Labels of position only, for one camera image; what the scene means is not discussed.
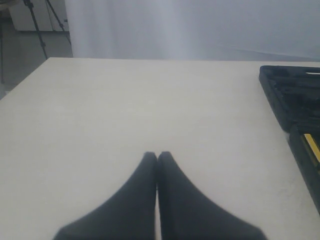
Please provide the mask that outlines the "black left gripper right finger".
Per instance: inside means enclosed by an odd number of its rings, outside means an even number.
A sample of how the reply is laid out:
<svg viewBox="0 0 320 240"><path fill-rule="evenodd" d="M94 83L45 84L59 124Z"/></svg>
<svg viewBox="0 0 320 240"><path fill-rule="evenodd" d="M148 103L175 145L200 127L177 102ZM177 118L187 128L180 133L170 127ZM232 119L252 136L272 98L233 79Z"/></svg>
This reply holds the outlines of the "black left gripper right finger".
<svg viewBox="0 0 320 240"><path fill-rule="evenodd" d="M265 240L258 227L206 197L184 174L169 151L158 156L157 189L164 240Z"/></svg>

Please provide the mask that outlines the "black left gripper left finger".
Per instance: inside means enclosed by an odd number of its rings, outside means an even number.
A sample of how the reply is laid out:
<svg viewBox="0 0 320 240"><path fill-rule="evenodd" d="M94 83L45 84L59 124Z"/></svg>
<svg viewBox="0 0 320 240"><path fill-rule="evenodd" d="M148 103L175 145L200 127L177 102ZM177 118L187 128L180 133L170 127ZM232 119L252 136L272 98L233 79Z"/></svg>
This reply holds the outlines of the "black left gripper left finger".
<svg viewBox="0 0 320 240"><path fill-rule="evenodd" d="M106 202L62 227L56 240L154 240L157 157L146 152L127 182Z"/></svg>

